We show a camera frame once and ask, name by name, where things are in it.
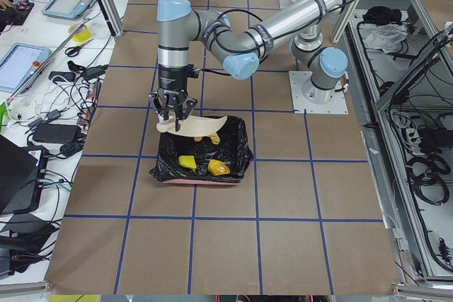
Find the person forearm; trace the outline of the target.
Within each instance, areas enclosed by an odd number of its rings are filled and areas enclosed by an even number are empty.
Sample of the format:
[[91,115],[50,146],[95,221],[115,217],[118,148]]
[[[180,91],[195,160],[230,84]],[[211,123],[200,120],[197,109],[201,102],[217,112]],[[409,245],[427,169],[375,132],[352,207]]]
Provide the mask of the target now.
[[0,7],[3,10],[6,10],[7,8],[14,7],[15,3],[13,0],[0,0]]

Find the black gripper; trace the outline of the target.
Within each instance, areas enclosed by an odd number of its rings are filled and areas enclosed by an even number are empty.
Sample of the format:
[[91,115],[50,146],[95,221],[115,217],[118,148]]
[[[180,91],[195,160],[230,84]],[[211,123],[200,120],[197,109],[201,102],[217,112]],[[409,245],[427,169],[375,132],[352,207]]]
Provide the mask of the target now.
[[186,120],[197,100],[188,97],[188,66],[169,67],[159,65],[159,87],[158,92],[149,94],[149,104],[152,110],[163,120],[170,119],[171,106],[177,98],[175,106],[175,130],[180,131],[180,123]]

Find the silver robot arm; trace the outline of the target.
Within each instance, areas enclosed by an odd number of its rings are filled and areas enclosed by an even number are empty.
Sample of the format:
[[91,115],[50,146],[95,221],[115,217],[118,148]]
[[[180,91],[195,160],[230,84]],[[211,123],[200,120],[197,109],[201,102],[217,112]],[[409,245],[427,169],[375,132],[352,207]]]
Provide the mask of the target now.
[[348,58],[340,49],[323,45],[321,23],[332,13],[342,12],[352,1],[295,0],[236,34],[223,13],[195,10],[187,0],[159,0],[159,84],[150,93],[149,102],[159,117],[161,131],[185,137],[206,136],[224,124],[224,119],[198,119],[191,115],[197,105],[187,89],[188,79],[197,76],[188,60],[192,41],[201,42],[236,80],[250,78],[274,49],[288,43],[294,57],[311,72],[303,85],[304,97],[313,103],[327,103],[345,75]]

